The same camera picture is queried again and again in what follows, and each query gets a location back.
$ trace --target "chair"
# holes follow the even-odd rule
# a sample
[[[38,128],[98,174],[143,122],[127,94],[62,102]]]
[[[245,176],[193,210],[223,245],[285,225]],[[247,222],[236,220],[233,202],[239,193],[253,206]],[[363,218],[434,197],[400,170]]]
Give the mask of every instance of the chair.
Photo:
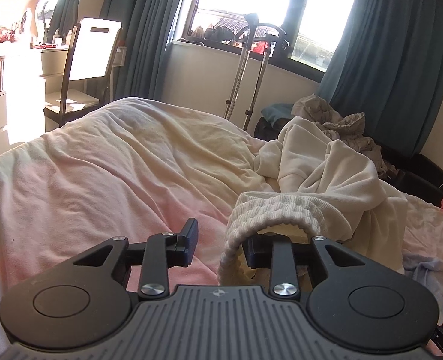
[[[51,131],[105,105],[121,23],[84,18],[73,29],[61,91],[45,96],[45,130]],[[103,77],[100,99],[69,89],[70,81]]]

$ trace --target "chair seat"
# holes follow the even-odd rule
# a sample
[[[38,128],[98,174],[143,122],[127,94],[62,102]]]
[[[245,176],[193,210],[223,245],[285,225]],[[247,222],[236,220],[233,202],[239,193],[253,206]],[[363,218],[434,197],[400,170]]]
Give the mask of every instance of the chair seat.
[[[60,113],[60,97],[61,92],[49,93],[45,96],[45,108]],[[68,90],[66,98],[66,113],[78,111],[83,108],[88,108],[98,104],[100,101],[95,97],[91,97],[86,93],[77,91],[75,89]]]

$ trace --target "mirror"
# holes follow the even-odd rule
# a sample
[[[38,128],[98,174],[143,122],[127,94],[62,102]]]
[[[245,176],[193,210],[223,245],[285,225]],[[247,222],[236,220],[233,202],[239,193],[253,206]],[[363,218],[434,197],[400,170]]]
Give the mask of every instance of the mirror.
[[[36,7],[38,43],[52,43],[53,36],[65,38],[78,21],[80,0],[39,0]]]

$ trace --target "teal curtain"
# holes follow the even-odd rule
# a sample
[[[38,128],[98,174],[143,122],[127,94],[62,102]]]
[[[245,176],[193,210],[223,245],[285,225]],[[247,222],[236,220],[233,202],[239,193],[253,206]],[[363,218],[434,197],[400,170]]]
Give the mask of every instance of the teal curtain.
[[[443,0],[355,0],[317,95],[366,135],[419,152],[443,100]]]
[[[52,42],[56,30],[59,31],[61,37],[66,37],[69,30],[78,21],[78,4],[80,0],[58,0],[53,16],[49,22],[48,42]]]
[[[105,0],[100,17],[122,23],[125,65],[115,77],[115,98],[152,99],[180,0]]]

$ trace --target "circular cap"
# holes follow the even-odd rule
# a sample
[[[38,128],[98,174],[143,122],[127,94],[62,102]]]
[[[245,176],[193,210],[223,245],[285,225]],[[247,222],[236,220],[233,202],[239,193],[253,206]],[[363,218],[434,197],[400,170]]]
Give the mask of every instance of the circular cap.
[[[36,295],[35,310],[52,318],[66,318],[82,312],[90,303],[90,295],[75,286],[50,287]]]
[[[358,314],[369,318],[394,317],[405,306],[405,300],[400,294],[380,286],[358,288],[349,295],[348,302]]]
[[[296,291],[296,287],[290,283],[281,283],[273,287],[273,292],[280,296],[290,296]]]
[[[141,287],[141,292],[145,295],[155,296],[163,293],[164,291],[165,287],[157,283],[145,284],[143,287]]]

